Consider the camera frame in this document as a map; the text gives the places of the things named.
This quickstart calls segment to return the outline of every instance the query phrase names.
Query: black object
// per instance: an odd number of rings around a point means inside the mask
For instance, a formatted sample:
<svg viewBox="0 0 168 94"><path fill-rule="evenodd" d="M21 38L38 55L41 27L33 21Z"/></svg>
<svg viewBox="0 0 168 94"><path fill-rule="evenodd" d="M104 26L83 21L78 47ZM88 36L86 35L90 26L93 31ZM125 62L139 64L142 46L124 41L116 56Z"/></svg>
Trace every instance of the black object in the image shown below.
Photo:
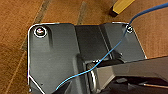
<svg viewBox="0 0 168 94"><path fill-rule="evenodd" d="M72 82L66 82L63 86L61 86L58 90L56 90L52 94L70 94L71 83Z"/></svg>
<svg viewBox="0 0 168 94"><path fill-rule="evenodd" d="M168 94L168 82L155 77L116 76L99 94Z"/></svg>
<svg viewBox="0 0 168 94"><path fill-rule="evenodd" d="M127 23L79 25L68 23L36 24L28 33L28 75L46 93L67 77L86 71L88 63L96 63L121 39ZM42 27L45 36L37 37L36 28ZM127 33L119 45L98 67L123 64L145 59L134 31ZM41 94L29 78L31 92ZM91 94L87 75L70 80L70 94Z"/></svg>
<svg viewBox="0 0 168 94"><path fill-rule="evenodd" d="M116 17L118 15L118 13L113 11L113 6L110 8L109 15L111 15L112 17Z"/></svg>

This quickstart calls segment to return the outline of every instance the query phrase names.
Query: blue wire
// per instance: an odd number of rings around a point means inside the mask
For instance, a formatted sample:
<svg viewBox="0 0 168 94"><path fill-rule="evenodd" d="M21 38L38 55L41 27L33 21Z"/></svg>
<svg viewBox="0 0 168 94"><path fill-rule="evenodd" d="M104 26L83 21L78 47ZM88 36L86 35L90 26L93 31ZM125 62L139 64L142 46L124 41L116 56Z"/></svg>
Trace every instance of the blue wire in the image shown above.
<svg viewBox="0 0 168 94"><path fill-rule="evenodd" d="M162 8L165 8L165 7L168 7L168 3L155 6L155 7L153 7L153 8L144 10L144 11L138 13L137 15L135 15L135 16L131 19L131 21L129 22L129 24L128 24L128 26L127 26L127 28L126 28L126 30L125 30L125 32L124 32L124 34L123 34L121 40L120 40L120 41L117 43L117 45L114 46L94 67L92 67L91 69L89 69L89 70L87 70L87 71L84 71L84 72L82 72L82 73L73 75L73 76L71 76L71 77L65 79L63 82L61 82L61 83L57 86L56 90L58 90L58 88L59 88L61 85L63 85L66 81L68 81L68 80L70 80L70 79L72 79L72 78L75 78L75 77L77 77L77 76L83 75L83 74L85 74L85 73L88 73L88 72L92 71L94 68L96 68L96 67L122 42L123 38L125 37L125 34L126 34L126 32L127 32L128 27L131 25L131 23L133 22L133 20L134 20L135 18L137 18L137 17L139 17L139 16L141 16L141 15L143 15L143 14L149 13L149 12L151 12L151 11L158 10L158 9L162 9Z"/></svg>

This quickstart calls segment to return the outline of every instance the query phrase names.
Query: screw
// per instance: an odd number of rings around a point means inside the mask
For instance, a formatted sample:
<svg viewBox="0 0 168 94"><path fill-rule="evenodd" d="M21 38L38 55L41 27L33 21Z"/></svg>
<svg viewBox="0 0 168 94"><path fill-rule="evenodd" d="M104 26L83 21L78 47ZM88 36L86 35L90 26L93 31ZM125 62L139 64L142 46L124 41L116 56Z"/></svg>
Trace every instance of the screw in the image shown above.
<svg viewBox="0 0 168 94"><path fill-rule="evenodd" d="M127 32L128 32L128 33L132 33L132 31L133 31L132 26L127 25L126 28L127 28Z"/></svg>

